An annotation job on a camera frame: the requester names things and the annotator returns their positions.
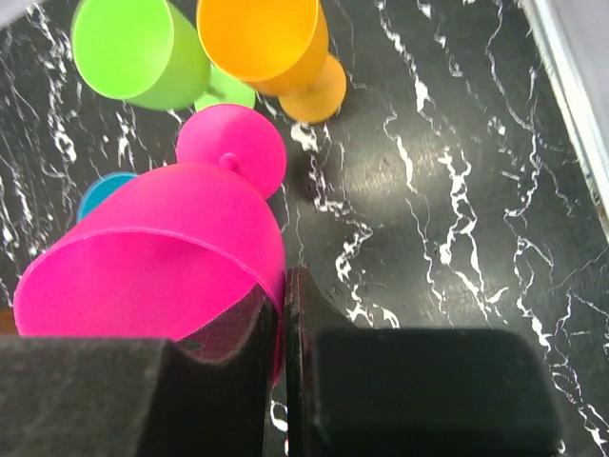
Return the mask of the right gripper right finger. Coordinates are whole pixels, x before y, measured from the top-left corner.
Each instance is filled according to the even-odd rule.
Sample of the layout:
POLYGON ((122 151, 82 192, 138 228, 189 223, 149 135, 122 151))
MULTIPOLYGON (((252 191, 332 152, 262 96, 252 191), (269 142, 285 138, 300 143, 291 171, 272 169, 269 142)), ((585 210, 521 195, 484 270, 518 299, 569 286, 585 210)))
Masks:
POLYGON ((285 286, 293 456, 555 456, 539 356, 491 328, 359 328, 292 268, 285 286))

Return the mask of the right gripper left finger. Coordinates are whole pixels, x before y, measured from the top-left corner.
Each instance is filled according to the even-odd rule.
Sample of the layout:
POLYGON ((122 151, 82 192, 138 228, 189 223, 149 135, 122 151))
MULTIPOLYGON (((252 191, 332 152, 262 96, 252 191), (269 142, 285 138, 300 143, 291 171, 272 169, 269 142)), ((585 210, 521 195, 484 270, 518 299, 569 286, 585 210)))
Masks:
POLYGON ((254 288, 180 342, 1 341, 5 456, 259 456, 277 313, 254 288))

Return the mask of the magenta wine glass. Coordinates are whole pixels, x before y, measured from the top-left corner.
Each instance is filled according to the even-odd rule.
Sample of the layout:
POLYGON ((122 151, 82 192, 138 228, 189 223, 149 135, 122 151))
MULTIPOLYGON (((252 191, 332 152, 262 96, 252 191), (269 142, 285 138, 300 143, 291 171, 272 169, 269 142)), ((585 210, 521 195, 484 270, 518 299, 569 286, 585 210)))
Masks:
POLYGON ((285 144, 261 113, 221 104, 182 126, 177 161, 115 190, 39 255, 13 298, 18 332, 178 341, 261 288, 285 297, 268 205, 285 144))

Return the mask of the blue wine glass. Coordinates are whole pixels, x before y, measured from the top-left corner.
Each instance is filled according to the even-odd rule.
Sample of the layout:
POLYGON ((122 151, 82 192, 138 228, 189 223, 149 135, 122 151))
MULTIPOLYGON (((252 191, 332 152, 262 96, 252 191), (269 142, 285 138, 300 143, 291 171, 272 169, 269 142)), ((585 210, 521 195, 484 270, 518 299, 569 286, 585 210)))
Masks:
POLYGON ((117 171, 97 179, 88 187, 81 199, 77 210, 76 223, 79 224, 101 203, 108 199, 112 193, 137 177, 138 175, 134 172, 117 171))

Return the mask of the green wine glass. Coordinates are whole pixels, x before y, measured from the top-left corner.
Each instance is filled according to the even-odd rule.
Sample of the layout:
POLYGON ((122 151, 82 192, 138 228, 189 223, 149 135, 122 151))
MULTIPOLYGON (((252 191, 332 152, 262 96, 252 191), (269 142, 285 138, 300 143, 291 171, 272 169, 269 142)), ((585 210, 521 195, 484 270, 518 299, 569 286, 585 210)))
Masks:
POLYGON ((210 62, 195 27, 169 1, 82 1, 71 47, 84 81, 109 99, 153 110, 256 103, 255 90, 210 62))

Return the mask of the orange yellow wine glass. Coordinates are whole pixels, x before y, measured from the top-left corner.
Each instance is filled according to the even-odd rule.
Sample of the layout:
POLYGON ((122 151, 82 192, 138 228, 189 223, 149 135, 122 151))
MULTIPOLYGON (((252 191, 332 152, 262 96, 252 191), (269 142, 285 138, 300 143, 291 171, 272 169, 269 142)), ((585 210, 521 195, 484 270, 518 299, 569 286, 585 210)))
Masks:
POLYGON ((277 97, 291 119, 317 124, 340 110, 346 76, 319 0, 200 1, 196 27, 216 67, 277 97))

